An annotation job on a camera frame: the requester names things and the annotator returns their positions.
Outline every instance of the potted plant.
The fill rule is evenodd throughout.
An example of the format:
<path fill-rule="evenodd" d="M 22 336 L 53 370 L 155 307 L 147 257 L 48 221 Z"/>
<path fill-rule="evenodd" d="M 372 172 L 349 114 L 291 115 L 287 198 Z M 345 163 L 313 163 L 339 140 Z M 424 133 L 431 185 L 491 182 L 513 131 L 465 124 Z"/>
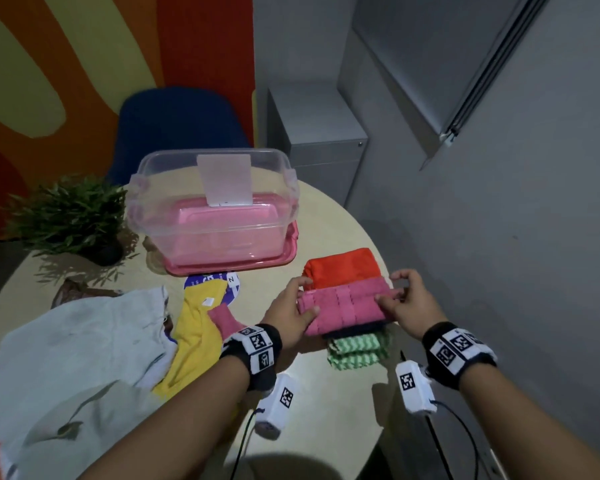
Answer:
<path fill-rule="evenodd" d="M 7 232 L 36 255 L 74 253 L 110 266 L 123 255 L 118 233 L 126 192 L 101 178 L 62 177 L 28 198 L 12 195 Z"/>

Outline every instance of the yellow cloth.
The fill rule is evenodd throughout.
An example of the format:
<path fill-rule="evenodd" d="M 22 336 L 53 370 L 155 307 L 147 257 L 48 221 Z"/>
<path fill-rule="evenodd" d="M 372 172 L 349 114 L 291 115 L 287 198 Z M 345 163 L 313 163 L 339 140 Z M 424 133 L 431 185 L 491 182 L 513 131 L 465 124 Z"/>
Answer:
<path fill-rule="evenodd" d="M 210 280 L 185 288 L 182 311 L 171 332 L 178 350 L 167 375 L 153 388 L 163 399 L 172 398 L 220 358 L 222 336 L 208 311 L 220 305 L 227 284 L 224 280 Z"/>

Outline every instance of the person's left hand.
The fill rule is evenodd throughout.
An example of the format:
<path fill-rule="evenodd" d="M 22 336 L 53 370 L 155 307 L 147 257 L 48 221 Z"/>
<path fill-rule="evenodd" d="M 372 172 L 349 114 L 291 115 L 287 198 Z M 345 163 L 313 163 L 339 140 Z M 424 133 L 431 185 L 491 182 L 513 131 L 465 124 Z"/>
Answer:
<path fill-rule="evenodd" d="M 280 334 L 282 348 L 294 347 L 304 335 L 304 331 L 313 321 L 320 307 L 314 306 L 302 315 L 298 313 L 296 300 L 302 296 L 300 286 L 311 284 L 313 281 L 306 276 L 298 276 L 289 281 L 287 287 L 273 300 L 271 306 L 264 314 L 262 323 L 273 325 Z"/>

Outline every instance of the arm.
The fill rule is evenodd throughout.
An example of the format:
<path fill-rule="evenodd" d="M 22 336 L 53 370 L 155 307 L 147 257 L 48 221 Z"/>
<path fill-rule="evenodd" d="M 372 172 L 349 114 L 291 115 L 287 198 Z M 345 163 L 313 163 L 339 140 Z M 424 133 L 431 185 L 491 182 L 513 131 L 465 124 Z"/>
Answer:
<path fill-rule="evenodd" d="M 283 349 L 298 343 L 320 311 L 300 315 L 296 308 L 298 287 L 311 282 L 289 281 L 262 320 L 278 330 Z M 211 453 L 248 386 L 249 371 L 240 359 L 220 359 L 87 468 L 80 480 L 186 477 Z"/>
<path fill-rule="evenodd" d="M 417 271 L 403 269 L 409 288 L 376 301 L 410 336 L 422 340 L 447 321 Z M 475 364 L 460 378 L 460 393 L 471 407 L 511 480 L 600 479 L 600 457 L 487 364 Z"/>

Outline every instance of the table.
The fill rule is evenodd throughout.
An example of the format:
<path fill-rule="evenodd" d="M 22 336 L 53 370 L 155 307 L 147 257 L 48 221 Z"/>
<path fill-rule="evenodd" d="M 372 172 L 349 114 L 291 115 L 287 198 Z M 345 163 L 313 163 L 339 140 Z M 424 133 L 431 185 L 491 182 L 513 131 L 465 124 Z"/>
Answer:
<path fill-rule="evenodd" d="M 238 273 L 240 295 L 230 308 L 245 324 L 256 324 L 262 319 L 288 280 L 302 274 L 308 259 L 367 247 L 383 275 L 388 274 L 374 243 L 356 220 L 327 195 L 304 182 L 299 184 L 299 239 L 294 261 L 286 266 Z M 144 236 L 136 238 L 132 258 L 126 258 L 113 270 L 104 270 L 105 273 L 78 256 L 30 254 L 0 291 L 0 340 L 8 331 L 48 311 L 56 291 L 69 276 L 96 287 L 125 291 L 164 285 L 169 293 L 168 309 L 177 317 L 184 297 L 184 278 L 149 271 L 143 239 Z M 375 364 L 357 371 L 336 371 L 327 363 L 326 350 L 320 350 L 298 355 L 287 372 L 301 387 L 301 393 L 294 398 L 290 421 L 276 441 L 251 435 L 246 457 L 271 454 L 304 457 L 326 465 L 324 471 L 331 470 L 330 477 L 354 480 L 382 431 L 376 413 L 386 405 L 374 404 L 372 386 L 388 383 L 387 369 Z M 226 462 L 235 458 L 242 428 L 244 425 Z"/>

